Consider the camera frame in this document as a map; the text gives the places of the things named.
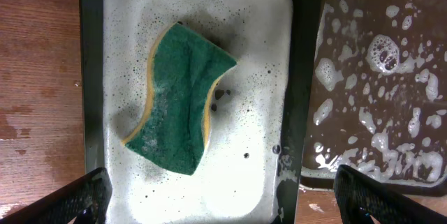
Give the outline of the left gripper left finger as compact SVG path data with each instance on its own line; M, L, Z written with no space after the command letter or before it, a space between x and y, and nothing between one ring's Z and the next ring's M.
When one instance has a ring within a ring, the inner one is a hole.
M1 219L2 223L104 223L112 195L104 167L76 179L29 206Z

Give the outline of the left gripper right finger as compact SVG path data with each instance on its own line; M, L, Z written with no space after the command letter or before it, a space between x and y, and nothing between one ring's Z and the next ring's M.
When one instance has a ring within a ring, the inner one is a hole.
M445 216L348 165L338 167L333 187L344 224L446 222Z

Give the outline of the green and yellow sponge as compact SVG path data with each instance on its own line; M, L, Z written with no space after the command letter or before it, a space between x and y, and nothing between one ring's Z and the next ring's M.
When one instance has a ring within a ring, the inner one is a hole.
M194 174L209 140L213 91L236 65L199 33L170 25L151 48L144 111L122 144L165 170Z

